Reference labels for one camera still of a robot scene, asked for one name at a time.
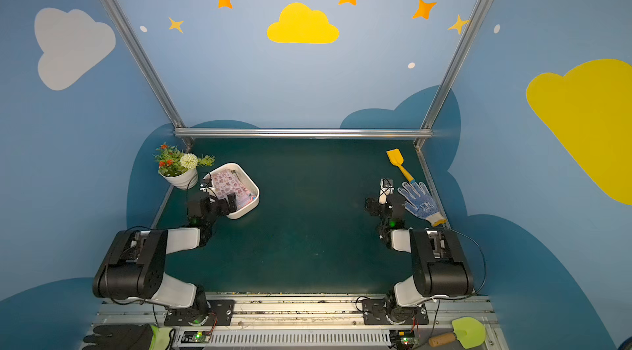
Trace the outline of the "white plastic storage box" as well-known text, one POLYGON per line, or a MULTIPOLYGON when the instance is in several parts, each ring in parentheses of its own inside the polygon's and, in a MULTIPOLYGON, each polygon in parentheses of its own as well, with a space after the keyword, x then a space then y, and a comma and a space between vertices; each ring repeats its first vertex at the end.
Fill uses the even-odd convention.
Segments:
POLYGON ((226 170, 226 169, 235 171, 237 176, 246 185, 246 187, 249 188, 255 194, 255 201, 254 202, 252 202, 251 204, 245 206, 245 208, 237 210, 235 213, 231 213, 231 214, 228 215, 228 218, 230 218, 230 219, 238 219, 238 218, 243 217, 244 215, 246 215, 247 213, 249 213, 253 209, 255 209, 258 206, 258 203, 260 202, 260 189, 254 183, 254 181, 250 178, 250 176, 245 172, 245 170, 242 167, 240 167, 240 165, 238 165, 237 163, 234 163, 234 162, 229 162, 227 164, 224 164, 224 165, 220 166, 219 168, 217 168, 215 170, 212 170, 207 175, 205 175, 204 178, 202 179, 202 187, 201 187, 201 189, 204 190, 205 192, 207 192, 209 195, 213 195, 213 196, 217 197, 217 195, 215 193, 215 190, 214 190, 214 188, 212 186, 211 174, 214 173, 214 172, 220 172, 220 171, 226 170))

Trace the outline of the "pink bear sticker sheet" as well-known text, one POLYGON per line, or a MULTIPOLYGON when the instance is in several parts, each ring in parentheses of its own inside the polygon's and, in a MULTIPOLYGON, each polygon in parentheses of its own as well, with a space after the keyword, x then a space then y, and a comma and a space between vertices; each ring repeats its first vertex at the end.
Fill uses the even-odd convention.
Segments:
POLYGON ((235 195, 237 210, 255 201, 255 194, 246 187, 235 171, 222 170, 211 174, 212 186, 218 198, 225 199, 229 195, 235 195))

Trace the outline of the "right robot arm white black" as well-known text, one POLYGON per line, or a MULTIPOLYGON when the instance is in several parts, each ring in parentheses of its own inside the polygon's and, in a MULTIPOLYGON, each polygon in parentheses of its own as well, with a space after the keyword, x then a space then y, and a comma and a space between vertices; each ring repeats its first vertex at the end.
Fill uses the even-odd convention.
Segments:
POLYGON ((458 236, 441 228, 408 228, 403 219, 404 202, 395 194, 365 200, 365 211, 380 219, 382 243, 411 256, 408 279, 395 284, 384 298, 361 301, 366 325, 426 324, 426 302, 474 293, 474 280, 458 236))

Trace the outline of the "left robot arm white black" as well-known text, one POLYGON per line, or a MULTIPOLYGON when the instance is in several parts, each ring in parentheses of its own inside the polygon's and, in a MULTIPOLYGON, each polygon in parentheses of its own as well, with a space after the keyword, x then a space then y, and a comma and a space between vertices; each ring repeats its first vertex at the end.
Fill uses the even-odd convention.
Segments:
POLYGON ((233 300, 207 298, 201 285, 186 283, 166 274, 166 256, 207 245, 220 217, 237 211, 236 196, 224 198, 199 193, 188 202, 188 222, 180 228, 133 227, 113 239, 93 284, 98 298, 119 305, 149 303, 166 309, 165 326, 228 326, 233 300))

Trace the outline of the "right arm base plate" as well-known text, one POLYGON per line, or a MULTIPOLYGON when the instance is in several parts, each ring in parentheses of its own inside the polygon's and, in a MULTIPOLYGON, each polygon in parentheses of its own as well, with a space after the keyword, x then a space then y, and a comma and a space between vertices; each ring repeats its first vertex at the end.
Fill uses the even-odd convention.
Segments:
POLYGON ((428 325, 425 306, 400 307, 390 298, 363 299, 361 312, 365 325, 428 325))

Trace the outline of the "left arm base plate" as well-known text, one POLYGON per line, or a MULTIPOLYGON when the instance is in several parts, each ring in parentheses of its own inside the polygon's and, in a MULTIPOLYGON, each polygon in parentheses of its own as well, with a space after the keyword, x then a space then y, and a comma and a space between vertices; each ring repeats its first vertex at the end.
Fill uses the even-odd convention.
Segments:
POLYGON ((207 300, 206 307, 196 305, 185 309, 169 309, 164 325, 168 327, 228 326, 235 307, 234 300, 207 300))

